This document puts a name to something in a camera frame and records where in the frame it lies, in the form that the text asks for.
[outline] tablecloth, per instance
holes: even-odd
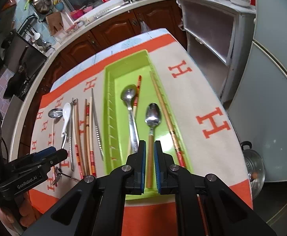
[[[251,189],[243,154],[232,124],[219,99],[195,62],[166,29],[151,31],[120,42],[85,60],[53,85],[42,97],[32,135],[31,153],[51,146],[52,119],[48,111],[63,107],[72,97],[84,100],[94,89],[99,125],[102,123],[103,80],[106,65],[137,51],[146,49],[167,94],[179,130],[186,145],[192,169],[200,176],[218,175],[250,207]],[[83,105],[79,114],[84,113]],[[55,123],[56,148],[61,146],[63,120]],[[162,148],[171,144],[165,139]],[[103,176],[104,167],[97,144],[94,144],[97,176]],[[77,162],[71,172],[69,158],[62,162],[65,173],[79,178]],[[34,207],[44,213],[74,185],[62,178],[58,186],[49,179],[30,191]],[[122,235],[177,235],[174,196],[128,200],[125,204]]]

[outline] plastic bag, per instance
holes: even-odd
[[[151,31],[151,29],[148,27],[148,25],[144,21],[140,22],[140,28],[141,28],[142,34]]]

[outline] tray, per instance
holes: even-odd
[[[169,102],[166,95],[164,95],[163,87],[160,84],[158,75],[155,73],[155,68],[149,59],[147,50],[141,50],[105,67],[102,141],[104,167],[107,174],[109,174],[114,168],[125,164],[127,161],[127,149],[130,138],[128,110],[124,102],[120,99],[120,94],[125,86],[129,84],[136,85],[139,75],[142,76],[142,80],[137,107],[136,125],[139,140],[145,140],[148,146],[149,127],[145,122],[146,108],[151,102],[157,103],[160,107],[152,80],[150,78],[150,71],[153,71],[155,74],[155,78],[160,87],[164,101],[167,104],[167,109],[171,114],[171,119],[175,127],[175,132],[179,138],[179,143],[182,149],[185,151],[184,159],[187,168],[191,168],[185,145],[182,142],[181,133],[178,129],[175,118],[172,116],[173,113],[171,108],[168,106]],[[162,150],[165,153],[171,154],[174,158],[174,162],[178,164],[168,127],[164,120],[163,114],[161,116],[161,124],[155,129],[155,140],[161,141]],[[158,195],[154,172],[153,175],[153,188],[145,188],[145,193],[143,195],[127,195],[126,199],[148,198]]]

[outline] screw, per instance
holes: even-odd
[[[211,182],[214,182],[214,181],[217,180],[217,176],[214,175],[214,174],[208,174],[208,175],[207,175],[207,179],[208,179],[209,181],[211,181]]]
[[[172,165],[170,166],[170,170],[172,170],[172,171],[177,171],[179,168],[180,168],[180,167],[179,167],[178,165],[176,165],[176,164],[172,164]]]
[[[129,171],[129,170],[131,170],[131,166],[130,166],[130,165],[124,165],[124,166],[122,166],[122,171],[127,172],[127,171]]]
[[[91,183],[94,180],[94,176],[86,176],[84,178],[84,180],[85,180],[86,183]]]

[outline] kitchen counter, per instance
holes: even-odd
[[[11,151],[9,155],[9,161],[12,161],[14,159],[17,159],[18,156],[18,147],[19,147],[19,142],[20,142],[20,137],[23,129],[23,124],[29,109],[29,106],[31,104],[31,101],[34,97],[35,92],[37,91],[37,88],[42,81],[45,73],[49,69],[50,65],[53,63],[54,59],[57,57],[57,55],[65,48],[67,47],[70,43],[72,43],[75,39],[80,37],[81,35],[85,34],[87,31],[91,30],[92,28],[98,26],[99,24],[117,16],[120,15],[124,12],[127,12],[129,10],[155,3],[155,2],[160,2],[160,1],[165,1],[165,0],[139,0],[131,4],[127,4],[121,8],[118,8],[108,14],[103,15],[101,18],[94,20],[90,22],[89,24],[82,26],[80,29],[78,29],[75,33],[70,35],[69,37],[65,38],[62,40],[61,43],[57,43],[54,45],[54,51],[50,54],[48,57],[47,61],[43,65],[42,69],[40,70],[39,74],[37,75],[36,79],[34,80],[31,88],[29,89],[29,92],[24,100],[24,103],[20,109],[17,122],[13,131],[13,136],[12,136],[12,142],[11,142]],[[229,11],[235,11],[236,13],[248,13],[248,14],[255,14],[255,7],[251,6],[250,8],[243,8],[237,5],[232,4],[229,1],[225,0],[197,0],[200,4],[206,4],[207,6],[210,7],[218,7],[218,8],[223,8],[225,10]],[[107,3],[102,4],[101,6],[91,10],[90,12],[86,13],[84,15],[84,18],[93,18],[95,14],[97,14],[99,11],[105,10],[105,8],[121,3],[121,0],[110,0]]]

